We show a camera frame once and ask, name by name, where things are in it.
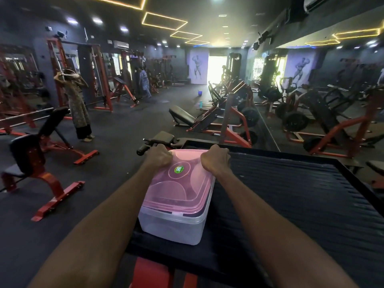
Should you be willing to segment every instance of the doorway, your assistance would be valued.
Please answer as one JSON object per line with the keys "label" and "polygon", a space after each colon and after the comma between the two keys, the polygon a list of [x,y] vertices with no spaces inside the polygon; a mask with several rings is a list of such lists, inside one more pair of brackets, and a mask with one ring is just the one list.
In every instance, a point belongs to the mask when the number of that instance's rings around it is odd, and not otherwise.
{"label": "doorway", "polygon": [[218,84],[223,74],[223,66],[227,64],[226,56],[209,56],[207,81]]}

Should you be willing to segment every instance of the poster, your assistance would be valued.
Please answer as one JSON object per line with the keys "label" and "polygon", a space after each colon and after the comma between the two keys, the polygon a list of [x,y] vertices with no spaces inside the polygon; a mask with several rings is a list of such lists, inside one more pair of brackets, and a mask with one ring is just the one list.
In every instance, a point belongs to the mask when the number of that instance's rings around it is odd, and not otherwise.
{"label": "poster", "polygon": [[316,62],[316,51],[313,49],[290,49],[284,77],[292,77],[292,82],[296,83],[298,87],[307,84]]}
{"label": "poster", "polygon": [[194,48],[189,52],[189,78],[191,84],[207,84],[209,50]]}

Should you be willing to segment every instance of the plastic container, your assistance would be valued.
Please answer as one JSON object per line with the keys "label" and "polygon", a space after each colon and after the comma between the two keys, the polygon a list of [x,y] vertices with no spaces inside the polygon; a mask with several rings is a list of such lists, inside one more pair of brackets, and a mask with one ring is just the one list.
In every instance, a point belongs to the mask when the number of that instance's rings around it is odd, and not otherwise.
{"label": "plastic container", "polygon": [[171,150],[174,159],[152,180],[139,212],[143,231],[197,245],[202,237],[215,178],[203,169],[206,150]]}

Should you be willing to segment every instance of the yellow led light strip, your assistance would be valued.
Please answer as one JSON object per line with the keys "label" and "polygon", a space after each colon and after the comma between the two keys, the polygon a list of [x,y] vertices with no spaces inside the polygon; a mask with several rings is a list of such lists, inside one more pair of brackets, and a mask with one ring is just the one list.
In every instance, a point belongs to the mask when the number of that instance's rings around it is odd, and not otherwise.
{"label": "yellow led light strip", "polygon": [[[185,33],[185,34],[197,35],[197,36],[196,36],[195,38],[185,38],[185,37],[175,36],[175,34],[178,33],[178,32],[180,32],[180,33]],[[172,33],[172,34],[170,35],[170,37],[193,40],[193,39],[202,37],[202,35],[201,35],[201,34],[196,34],[196,33],[184,32],[184,31],[176,31],[176,32]]]}
{"label": "yellow led light strip", "polygon": [[363,38],[363,37],[373,37],[381,34],[381,28],[371,28],[364,30],[354,30],[348,32],[334,33],[332,36],[336,39],[352,39],[352,38]]}
{"label": "yellow led light strip", "polygon": [[332,45],[332,44],[340,44],[341,42],[337,39],[330,39],[330,40],[324,40],[324,41],[312,41],[312,42],[306,42],[306,45],[312,45],[312,46],[324,46],[324,45]]}
{"label": "yellow led light strip", "polygon": [[[176,20],[176,21],[184,22],[184,24],[182,24],[182,26],[180,26],[178,28],[169,28],[169,27],[159,26],[159,25],[155,25],[155,24],[148,24],[148,23],[145,23],[145,19],[147,18],[148,15],[154,15],[154,16],[159,16],[159,17],[162,17],[162,18]],[[164,15],[160,15],[160,14],[151,13],[151,12],[146,12],[145,15],[144,15],[144,18],[143,18],[143,20],[141,22],[141,24],[143,24],[143,25],[157,27],[157,28],[163,28],[163,29],[168,29],[168,30],[175,30],[175,31],[179,30],[180,28],[182,28],[187,23],[188,23],[188,21],[185,21],[185,20],[180,20],[180,19],[176,19],[176,18],[173,18],[173,17],[168,17],[168,16],[164,16]]]}
{"label": "yellow led light strip", "polygon": [[204,45],[204,44],[207,44],[207,43],[210,43],[210,42],[209,41],[201,41],[201,40],[191,39],[191,40],[189,40],[189,41],[187,41],[185,43],[187,43],[187,44],[195,44],[195,45]]}
{"label": "yellow led light strip", "polygon": [[118,5],[118,6],[123,6],[123,7],[127,7],[127,8],[132,8],[132,9],[136,9],[136,10],[142,10],[142,9],[144,9],[145,2],[146,2],[147,0],[141,0],[141,5],[140,5],[140,7],[135,6],[135,5],[131,5],[131,4],[122,3],[122,2],[119,2],[119,1],[114,1],[114,0],[97,0],[97,1],[102,1],[102,2],[109,3],[109,4],[114,4],[114,5]]}

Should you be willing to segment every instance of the hand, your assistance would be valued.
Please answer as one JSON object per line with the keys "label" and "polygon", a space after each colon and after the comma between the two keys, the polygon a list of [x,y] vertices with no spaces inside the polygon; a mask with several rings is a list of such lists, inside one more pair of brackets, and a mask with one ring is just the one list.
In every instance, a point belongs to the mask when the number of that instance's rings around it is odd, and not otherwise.
{"label": "hand", "polygon": [[166,167],[172,162],[173,155],[166,149],[165,145],[158,144],[155,147],[151,147],[146,152],[147,158],[144,162],[146,167],[154,167],[160,169]]}
{"label": "hand", "polygon": [[232,172],[229,168],[228,149],[222,149],[217,144],[214,144],[209,151],[201,155],[201,164],[208,172],[211,172],[215,177],[223,172]]}

